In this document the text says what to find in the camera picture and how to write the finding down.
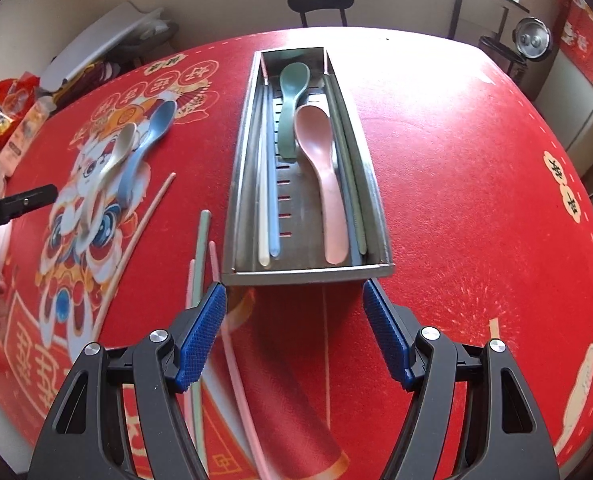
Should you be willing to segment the blue plastic spoon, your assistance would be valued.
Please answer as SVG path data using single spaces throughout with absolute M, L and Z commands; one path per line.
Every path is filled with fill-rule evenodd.
M 137 176 L 139 166 L 144 161 L 153 145 L 165 136 L 167 130 L 174 122 L 177 112 L 177 103 L 172 100 L 164 101 L 151 115 L 149 128 L 142 140 L 139 142 L 137 150 L 129 156 L 126 167 L 123 171 L 120 184 L 118 185 L 118 194 L 116 201 L 118 206 L 126 210 L 133 195 L 134 182 Z

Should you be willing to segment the red hanging cloth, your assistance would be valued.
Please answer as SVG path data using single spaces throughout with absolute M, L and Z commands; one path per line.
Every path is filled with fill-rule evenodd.
M 554 35 L 559 49 L 593 85 L 593 11 L 585 0 L 559 0 Z

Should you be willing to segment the red snack bag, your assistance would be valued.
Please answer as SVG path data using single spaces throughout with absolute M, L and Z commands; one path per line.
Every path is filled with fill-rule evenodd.
M 0 151 L 36 100 L 39 78 L 24 73 L 0 81 Z

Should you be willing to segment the cream plastic spoon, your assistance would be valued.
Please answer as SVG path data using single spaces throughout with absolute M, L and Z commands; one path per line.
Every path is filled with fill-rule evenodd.
M 82 206 L 80 214 L 80 233 L 77 234 L 76 244 L 84 246 L 89 237 L 94 237 L 98 229 L 95 225 L 95 207 L 97 196 L 103 187 L 111 180 L 112 174 L 127 158 L 136 139 L 137 127 L 133 122 L 126 124 L 115 139 L 112 152 L 100 170 L 98 177 L 91 182 L 90 189 Z

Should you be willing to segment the green chopstick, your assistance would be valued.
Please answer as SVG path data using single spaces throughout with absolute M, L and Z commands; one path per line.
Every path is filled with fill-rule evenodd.
M 367 254 L 367 242 L 365 235 L 365 228 L 361 213 L 361 206 L 359 206 L 359 193 L 357 193 L 356 181 L 354 177 L 353 166 L 350 158 L 350 151 L 347 147 L 347 137 L 345 136 L 345 129 L 341 118 L 340 105 L 337 100 L 338 93 L 333 84 L 333 78 L 329 74 L 324 75 L 325 88 L 327 92 L 328 104 L 330 106 L 331 116 L 333 116 L 333 128 L 337 135 L 337 144 L 341 157 L 342 174 L 345 181 L 347 181 L 347 194 L 350 196 L 351 216 L 354 226 L 356 248 L 359 255 L 364 257 Z
M 192 274 L 191 305 L 197 307 L 200 304 L 203 294 L 203 280 L 205 257 L 208 252 L 208 230 L 210 229 L 211 211 L 203 209 L 200 212 L 199 228 L 197 236 L 196 252 L 194 253 L 194 267 Z M 201 382 L 198 380 L 190 389 L 192 405 L 192 426 L 194 431 L 194 444 L 197 448 L 198 456 L 204 468 L 206 464 L 206 448 L 204 440 L 203 418 L 202 418 L 202 399 Z

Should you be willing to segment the grey folded board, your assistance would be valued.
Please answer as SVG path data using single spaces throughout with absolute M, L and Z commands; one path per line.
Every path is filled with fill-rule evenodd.
M 170 41 L 178 24 L 163 18 L 163 8 L 141 12 L 124 1 L 80 32 L 45 68 L 39 88 L 54 93 L 74 80 L 90 63 L 110 56 L 123 64 L 142 58 Z

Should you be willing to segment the pink chopstick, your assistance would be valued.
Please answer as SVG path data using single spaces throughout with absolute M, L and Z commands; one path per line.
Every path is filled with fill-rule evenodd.
M 185 301 L 186 309 L 190 309 L 192 307 L 193 272 L 194 272 L 194 259 L 191 259 L 190 263 L 189 263 L 188 282 L 187 282 L 187 289 L 186 289 L 186 301 Z M 188 389 L 184 393 L 184 417 L 185 417 L 186 427 L 190 434 L 190 439 L 194 440 L 191 389 Z
M 272 479 L 275 474 L 263 450 L 234 348 L 234 332 L 252 313 L 252 300 L 248 289 L 240 286 L 228 287 L 227 297 L 229 300 L 227 313 L 219 331 L 229 384 L 228 387 L 223 387 L 229 396 L 226 422 L 232 438 L 237 442 L 242 454 L 246 456 L 250 467 L 254 469 L 255 478 Z

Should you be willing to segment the silver pressure cooker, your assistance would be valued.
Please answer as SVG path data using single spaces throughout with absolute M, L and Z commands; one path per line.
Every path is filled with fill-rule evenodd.
M 528 16 L 520 20 L 513 29 L 513 43 L 526 60 L 541 62 L 551 53 L 553 36 L 543 21 Z

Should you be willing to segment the stainless steel utensil tray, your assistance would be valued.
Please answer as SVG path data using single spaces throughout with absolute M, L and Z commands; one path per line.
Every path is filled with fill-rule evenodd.
M 333 129 L 333 167 L 340 185 L 350 243 L 349 255 L 336 266 L 325 259 L 321 196 L 310 162 L 301 148 L 296 148 L 296 159 L 292 162 L 278 154 L 277 130 L 282 102 L 279 77 L 287 65 L 295 62 L 306 64 L 311 72 L 309 86 L 299 99 L 298 107 L 315 105 L 325 110 Z M 338 93 L 365 228 L 367 254 L 364 257 L 356 248 L 350 196 L 341 172 L 342 160 L 327 99 L 325 74 L 333 78 Z M 258 139 L 262 108 L 267 106 L 267 87 L 272 88 L 275 115 L 280 254 L 277 258 L 270 257 L 269 265 L 263 268 L 257 258 Z M 329 51 L 323 47 L 265 50 L 254 54 L 234 152 L 223 260 L 222 276 L 228 286 L 364 281 L 384 278 L 394 271 L 385 211 L 364 128 L 356 107 L 341 89 Z

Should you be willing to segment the red printed table mat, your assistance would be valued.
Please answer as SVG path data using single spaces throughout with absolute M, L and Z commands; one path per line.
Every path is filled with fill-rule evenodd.
M 200 212 L 211 211 L 203 294 L 223 281 L 234 152 L 257 51 L 323 47 L 356 107 L 394 271 L 377 278 L 420 324 L 426 374 L 390 375 L 363 307 L 366 281 L 240 286 L 234 332 L 273 479 L 554 479 L 593 430 L 593 207 L 566 151 L 480 49 L 374 28 L 232 38 L 133 70 L 50 118 L 7 185 L 56 201 L 12 222 L 0 404 L 34 445 L 34 479 L 256 479 L 232 438 L 219 331 L 199 378 L 204 468 L 184 393 L 163 374 L 185 308 Z M 154 111 L 173 124 L 116 194 Z M 97 196 L 122 128 L 132 151 Z M 111 278 L 161 185 L 176 178 Z

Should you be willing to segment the green plastic spoon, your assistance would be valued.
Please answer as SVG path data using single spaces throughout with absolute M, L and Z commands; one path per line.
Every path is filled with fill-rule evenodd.
M 302 62 L 295 62 L 287 65 L 279 77 L 282 102 L 277 130 L 277 148 L 279 156 L 287 162 L 292 162 L 297 158 L 294 114 L 299 99 L 309 86 L 310 76 L 309 66 Z

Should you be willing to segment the cream chopstick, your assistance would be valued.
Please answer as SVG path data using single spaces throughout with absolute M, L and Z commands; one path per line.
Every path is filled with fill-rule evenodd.
M 130 239 L 122 258 L 118 263 L 118 269 L 116 269 L 113 278 L 111 278 L 108 290 L 106 291 L 106 296 L 103 297 L 98 316 L 96 318 L 94 326 L 92 326 L 92 339 L 97 340 L 99 338 L 104 320 L 106 319 L 106 315 L 108 314 L 112 301 L 116 295 L 116 292 L 118 291 L 118 285 L 120 285 L 122 276 L 128 266 L 129 260 L 130 258 L 132 258 L 133 253 L 135 252 L 135 249 L 140 241 L 140 238 L 142 237 L 142 234 L 144 234 L 144 231 L 146 231 L 147 226 L 156 211 L 156 208 L 159 207 L 159 203 L 161 203 L 161 200 L 163 200 L 163 197 L 165 196 L 168 188 L 173 183 L 175 178 L 176 172 L 171 172 L 170 175 L 163 182 L 158 193 L 156 193 L 154 199 L 152 200 L 148 209 L 144 213 L 144 217 L 142 217 L 140 223 L 138 224 L 133 237 Z
M 258 139 L 258 226 L 257 258 L 266 268 L 270 263 L 267 191 L 267 106 L 262 108 L 260 139 Z

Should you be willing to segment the pink plastic spoon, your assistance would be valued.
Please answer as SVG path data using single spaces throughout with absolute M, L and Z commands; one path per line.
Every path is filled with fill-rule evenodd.
M 325 110 L 315 105 L 302 105 L 294 115 L 294 131 L 319 185 L 325 259 L 336 266 L 349 255 L 350 243 L 340 185 L 333 167 L 330 119 Z

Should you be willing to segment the blue chopstick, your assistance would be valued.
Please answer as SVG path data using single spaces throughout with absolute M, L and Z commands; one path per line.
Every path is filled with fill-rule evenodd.
M 268 235 L 269 255 L 277 258 L 280 254 L 278 192 L 276 174 L 275 115 L 272 102 L 272 88 L 266 88 L 267 104 L 267 182 L 268 182 Z

